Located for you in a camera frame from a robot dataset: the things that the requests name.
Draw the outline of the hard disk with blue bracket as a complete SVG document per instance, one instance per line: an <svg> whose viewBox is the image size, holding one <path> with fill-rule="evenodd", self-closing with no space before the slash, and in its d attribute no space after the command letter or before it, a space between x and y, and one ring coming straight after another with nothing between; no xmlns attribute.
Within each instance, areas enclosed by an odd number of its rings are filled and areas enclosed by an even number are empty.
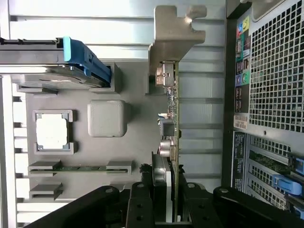
<svg viewBox="0 0 304 228"><path fill-rule="evenodd" d="M110 66L82 41L0 38L0 76L25 88L86 89L111 86Z"/></svg>

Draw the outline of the black PC case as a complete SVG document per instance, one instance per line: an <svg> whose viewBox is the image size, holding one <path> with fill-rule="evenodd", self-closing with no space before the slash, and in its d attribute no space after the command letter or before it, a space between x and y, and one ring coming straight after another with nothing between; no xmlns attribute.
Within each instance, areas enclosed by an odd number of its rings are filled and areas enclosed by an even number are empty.
<svg viewBox="0 0 304 228"><path fill-rule="evenodd" d="M304 0L226 0L222 184L304 220Z"/></svg>

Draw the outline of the blue card retention latch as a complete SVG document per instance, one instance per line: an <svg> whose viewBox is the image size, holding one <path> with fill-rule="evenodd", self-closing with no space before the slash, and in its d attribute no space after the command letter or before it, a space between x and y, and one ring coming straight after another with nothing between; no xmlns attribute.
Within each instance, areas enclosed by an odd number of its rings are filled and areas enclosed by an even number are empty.
<svg viewBox="0 0 304 228"><path fill-rule="evenodd" d="M284 192L296 196L303 196L303 186L302 184L284 176L284 175L273 175L272 186L274 188L279 188Z"/></svg>

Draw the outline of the silver CPU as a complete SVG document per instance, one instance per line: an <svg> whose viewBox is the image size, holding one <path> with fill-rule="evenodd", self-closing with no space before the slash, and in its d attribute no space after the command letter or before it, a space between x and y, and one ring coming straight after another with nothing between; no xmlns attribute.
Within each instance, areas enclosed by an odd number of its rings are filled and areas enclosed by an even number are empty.
<svg viewBox="0 0 304 228"><path fill-rule="evenodd" d="M42 114L36 120L37 144L45 150L63 149L67 141L67 119L62 114Z"/></svg>

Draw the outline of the green RAM stick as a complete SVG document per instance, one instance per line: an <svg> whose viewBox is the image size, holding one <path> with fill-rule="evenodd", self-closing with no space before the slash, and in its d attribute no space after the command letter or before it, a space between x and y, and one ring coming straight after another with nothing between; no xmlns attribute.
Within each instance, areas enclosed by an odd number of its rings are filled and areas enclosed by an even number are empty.
<svg viewBox="0 0 304 228"><path fill-rule="evenodd" d="M127 169L107 169L106 166L63 166L52 169L31 169L30 173L59 173L59 172L107 172L107 173L127 173Z"/></svg>

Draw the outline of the grey parts rack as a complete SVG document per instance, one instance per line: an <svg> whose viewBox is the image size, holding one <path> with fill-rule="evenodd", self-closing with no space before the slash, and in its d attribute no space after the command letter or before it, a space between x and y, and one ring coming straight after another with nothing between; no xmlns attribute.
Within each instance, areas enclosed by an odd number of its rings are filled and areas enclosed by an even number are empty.
<svg viewBox="0 0 304 228"><path fill-rule="evenodd" d="M151 162L151 153L159 146L160 131L157 114L167 110L164 95L148 95L146 62L117 62L122 90L118 94L95 94L87 90L60 90L56 95L26 94L27 136L17 142L22 149L16 156L16 170L26 169L36 161L61 160L65 165L103 165L110 161L131 161L133 170L127 173L72 172L52 177L27 175L16 180L18 201L28 201L30 190L40 183L62 183L58 201L77 199L96 188L109 184L125 184L140 179L139 166ZM122 137L92 137L88 133L87 107L93 100L123 100L128 106L130 122ZM72 124L73 139L78 150L72 155L37 155L33 112L35 110L72 110L77 120Z"/></svg>

